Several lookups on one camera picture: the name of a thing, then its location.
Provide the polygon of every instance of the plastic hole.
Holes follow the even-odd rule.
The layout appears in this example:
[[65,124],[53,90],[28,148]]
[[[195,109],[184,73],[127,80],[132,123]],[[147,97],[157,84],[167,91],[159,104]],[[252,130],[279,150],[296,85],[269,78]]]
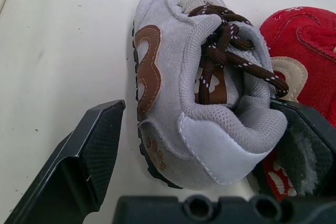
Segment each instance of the plastic hole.
[[274,219],[277,215],[276,207],[269,200],[259,200],[256,204],[256,209],[261,216],[267,219]]
[[203,196],[192,196],[183,204],[186,215],[195,221],[209,220],[214,213],[212,203]]
[[264,219],[280,221],[282,211],[275,199],[268,196],[256,196],[251,200],[251,203]]

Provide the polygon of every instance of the brown shoelace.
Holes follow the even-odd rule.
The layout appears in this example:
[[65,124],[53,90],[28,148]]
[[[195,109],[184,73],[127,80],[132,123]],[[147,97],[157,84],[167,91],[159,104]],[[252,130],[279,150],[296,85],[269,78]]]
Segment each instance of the brown shoelace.
[[200,89],[198,91],[198,102],[200,104],[210,104],[209,87],[215,67],[220,66],[223,68],[229,62],[233,63],[235,67],[241,68],[241,70],[272,84],[277,90],[277,97],[284,97],[288,93],[289,87],[285,80],[227,50],[229,44],[243,51],[252,50],[254,48],[251,40],[241,39],[237,35],[239,33],[239,27],[237,25],[228,23],[237,21],[252,25],[250,21],[227,8],[215,5],[203,5],[195,8],[190,12],[189,17],[203,14],[217,14],[221,17],[222,23],[207,38],[206,43],[202,45],[202,56],[205,56],[206,60],[204,62],[204,68],[200,78]]

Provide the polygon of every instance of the mesh lining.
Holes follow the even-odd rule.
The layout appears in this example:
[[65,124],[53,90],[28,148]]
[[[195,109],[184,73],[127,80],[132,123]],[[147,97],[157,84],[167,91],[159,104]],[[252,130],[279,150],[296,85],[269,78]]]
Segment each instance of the mesh lining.
[[[271,94],[269,84],[244,74],[245,94],[236,114],[222,105],[200,105],[194,101],[193,84],[201,58],[201,43],[220,23],[221,20],[217,15],[209,15],[191,32],[184,50],[179,82],[182,109],[192,119],[218,123],[244,150],[251,153],[267,152],[277,144],[287,126],[287,120],[280,111],[269,109]],[[258,59],[255,61],[267,61],[270,64],[267,54],[258,54]]]

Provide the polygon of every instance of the brown paw print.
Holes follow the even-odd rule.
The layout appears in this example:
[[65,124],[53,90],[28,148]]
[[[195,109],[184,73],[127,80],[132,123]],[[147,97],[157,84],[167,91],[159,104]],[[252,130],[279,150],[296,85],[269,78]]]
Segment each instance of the brown paw print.
[[166,164],[163,162],[163,153],[157,148],[157,142],[155,140],[152,141],[149,137],[147,137],[146,148],[149,158],[156,169],[165,170]]

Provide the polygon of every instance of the brown stitched wave design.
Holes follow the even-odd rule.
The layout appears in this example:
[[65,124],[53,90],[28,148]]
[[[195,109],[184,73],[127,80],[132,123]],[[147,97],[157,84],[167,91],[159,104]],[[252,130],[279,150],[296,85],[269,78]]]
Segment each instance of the brown stitched wave design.
[[138,103],[140,120],[144,119],[153,106],[161,87],[160,71],[155,64],[157,51],[161,43],[160,29],[154,25],[148,25],[140,29],[135,35],[136,48],[144,41],[148,42],[148,51],[140,62],[137,71],[138,83],[144,85],[143,96]]

